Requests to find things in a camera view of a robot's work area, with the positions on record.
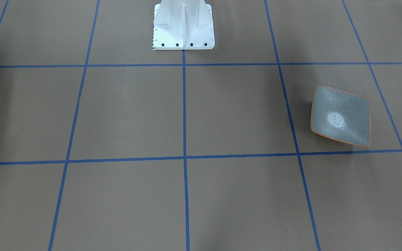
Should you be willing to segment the grey square plate orange rim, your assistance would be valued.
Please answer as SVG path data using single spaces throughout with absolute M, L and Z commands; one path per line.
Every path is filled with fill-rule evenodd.
M 371 146 L 371 100 L 324 85 L 315 87 L 311 131 L 349 145 Z

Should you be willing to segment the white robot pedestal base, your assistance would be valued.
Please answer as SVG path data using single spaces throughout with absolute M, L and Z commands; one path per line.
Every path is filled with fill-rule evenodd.
M 212 6 L 204 0 L 162 0 L 154 6 L 152 49 L 211 50 Z

